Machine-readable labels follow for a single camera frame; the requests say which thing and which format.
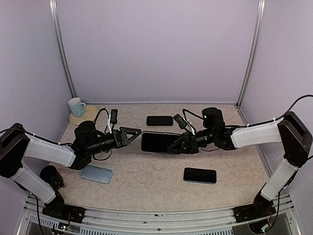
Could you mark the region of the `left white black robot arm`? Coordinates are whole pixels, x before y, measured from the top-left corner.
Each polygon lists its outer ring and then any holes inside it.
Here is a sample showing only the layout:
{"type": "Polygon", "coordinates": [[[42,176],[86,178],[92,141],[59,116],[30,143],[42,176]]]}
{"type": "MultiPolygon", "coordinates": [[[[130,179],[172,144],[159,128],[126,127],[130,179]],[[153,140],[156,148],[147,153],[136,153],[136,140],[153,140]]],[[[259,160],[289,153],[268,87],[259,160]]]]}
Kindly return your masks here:
{"type": "Polygon", "coordinates": [[[91,163],[92,156],[128,146],[140,134],[140,129],[120,127],[105,134],[96,129],[93,121],[82,122],[75,130],[75,140],[61,144],[44,140],[27,132],[20,123],[1,131],[0,175],[11,179],[31,192],[57,217],[68,214],[68,206],[55,189],[34,173],[23,161],[25,157],[57,163],[81,170],[91,163]]]}

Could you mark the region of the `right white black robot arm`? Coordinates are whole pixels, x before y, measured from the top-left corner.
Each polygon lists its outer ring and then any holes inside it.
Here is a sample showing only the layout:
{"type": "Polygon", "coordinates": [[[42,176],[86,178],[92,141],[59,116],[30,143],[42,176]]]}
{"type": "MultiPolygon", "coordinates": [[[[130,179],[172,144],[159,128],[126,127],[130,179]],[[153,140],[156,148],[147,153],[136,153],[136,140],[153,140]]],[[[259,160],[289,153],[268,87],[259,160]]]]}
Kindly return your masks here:
{"type": "Polygon", "coordinates": [[[250,145],[281,143],[284,148],[282,162],[260,190],[262,198],[250,206],[254,217],[269,210],[269,202],[288,185],[292,177],[309,158],[313,136],[292,111],[278,119],[243,127],[226,126],[222,111],[210,107],[202,111],[204,129],[191,129],[183,133],[167,150],[174,154],[195,154],[213,143],[218,149],[235,150],[250,145]]]}

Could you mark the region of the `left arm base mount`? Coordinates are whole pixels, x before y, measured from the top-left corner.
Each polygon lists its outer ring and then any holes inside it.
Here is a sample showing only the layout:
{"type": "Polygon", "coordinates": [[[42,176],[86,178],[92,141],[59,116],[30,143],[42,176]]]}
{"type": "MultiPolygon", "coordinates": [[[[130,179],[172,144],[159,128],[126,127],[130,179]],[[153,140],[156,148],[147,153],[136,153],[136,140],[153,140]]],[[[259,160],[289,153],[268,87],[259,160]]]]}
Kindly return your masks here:
{"type": "Polygon", "coordinates": [[[82,223],[86,209],[83,207],[65,204],[60,194],[50,202],[45,203],[42,214],[68,222],[82,223]]]}

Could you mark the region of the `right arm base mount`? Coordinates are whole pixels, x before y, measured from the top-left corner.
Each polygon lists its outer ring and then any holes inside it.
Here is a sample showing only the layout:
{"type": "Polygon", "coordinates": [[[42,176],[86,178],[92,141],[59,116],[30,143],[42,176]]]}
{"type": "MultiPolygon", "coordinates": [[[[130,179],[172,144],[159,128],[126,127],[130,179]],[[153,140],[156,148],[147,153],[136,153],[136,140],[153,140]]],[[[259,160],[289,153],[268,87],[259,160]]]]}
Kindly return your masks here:
{"type": "Polygon", "coordinates": [[[252,204],[234,207],[233,212],[236,222],[241,223],[275,214],[276,209],[273,200],[264,198],[260,190],[252,204]]]}

